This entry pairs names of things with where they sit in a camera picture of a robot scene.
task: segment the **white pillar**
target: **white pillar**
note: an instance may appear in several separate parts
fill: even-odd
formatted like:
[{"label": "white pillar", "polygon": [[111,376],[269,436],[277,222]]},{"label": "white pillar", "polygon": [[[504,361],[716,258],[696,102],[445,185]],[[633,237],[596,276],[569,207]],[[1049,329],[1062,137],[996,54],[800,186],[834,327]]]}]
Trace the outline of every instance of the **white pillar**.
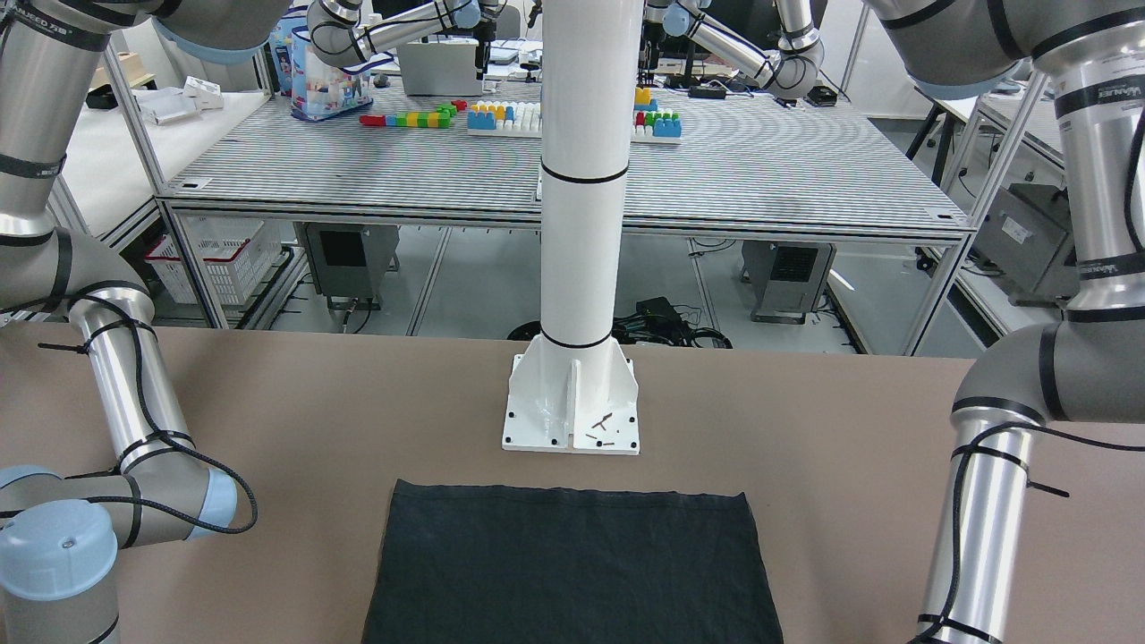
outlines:
[{"label": "white pillar", "polygon": [[609,333],[642,0],[550,0],[540,325],[514,362],[506,449],[638,454],[637,383]]}]

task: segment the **laptop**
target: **laptop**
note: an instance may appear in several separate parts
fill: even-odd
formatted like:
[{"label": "laptop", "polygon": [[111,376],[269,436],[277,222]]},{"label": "laptop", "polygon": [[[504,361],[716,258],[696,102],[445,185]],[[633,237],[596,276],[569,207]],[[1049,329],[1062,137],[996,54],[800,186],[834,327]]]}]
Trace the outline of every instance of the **laptop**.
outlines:
[{"label": "laptop", "polygon": [[397,47],[406,96],[480,96],[473,42],[410,42]]}]

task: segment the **white basket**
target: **white basket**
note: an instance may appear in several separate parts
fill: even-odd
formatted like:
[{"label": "white basket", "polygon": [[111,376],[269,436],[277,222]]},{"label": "white basket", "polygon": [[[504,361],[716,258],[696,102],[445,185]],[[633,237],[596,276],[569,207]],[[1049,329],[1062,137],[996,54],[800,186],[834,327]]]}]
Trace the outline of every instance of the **white basket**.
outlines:
[{"label": "white basket", "polygon": [[[198,218],[187,222],[198,244],[207,278],[224,305],[240,306],[259,285],[281,251],[273,226],[258,219]],[[179,259],[179,249],[164,235],[143,260],[155,268],[177,304],[195,304],[195,290]]]}]

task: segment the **brown tabletop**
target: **brown tabletop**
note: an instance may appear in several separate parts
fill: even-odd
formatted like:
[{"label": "brown tabletop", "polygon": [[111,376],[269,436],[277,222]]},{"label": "brown tabletop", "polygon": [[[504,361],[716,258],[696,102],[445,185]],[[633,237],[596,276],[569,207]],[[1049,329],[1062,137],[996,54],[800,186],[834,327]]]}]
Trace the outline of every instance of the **brown tabletop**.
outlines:
[{"label": "brown tabletop", "polygon": [[[124,642],[356,643],[389,494],[416,484],[747,492],[789,643],[914,633],[968,361],[632,347],[637,457],[504,451],[505,341],[159,329],[200,449],[254,486],[239,536],[152,545],[117,564]],[[90,369],[0,329],[0,468],[71,474],[112,455]],[[1145,442],[1140,426],[1072,425]],[[1145,457],[1044,440],[1010,643],[1139,642]]]}]

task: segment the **dark fabric mat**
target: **dark fabric mat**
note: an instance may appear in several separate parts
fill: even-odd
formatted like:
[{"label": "dark fabric mat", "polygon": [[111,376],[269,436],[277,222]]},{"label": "dark fabric mat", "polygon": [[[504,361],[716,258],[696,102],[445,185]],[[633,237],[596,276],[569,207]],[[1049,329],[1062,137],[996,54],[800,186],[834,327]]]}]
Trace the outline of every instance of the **dark fabric mat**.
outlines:
[{"label": "dark fabric mat", "polygon": [[782,641],[743,494],[402,480],[363,636],[365,644]]}]

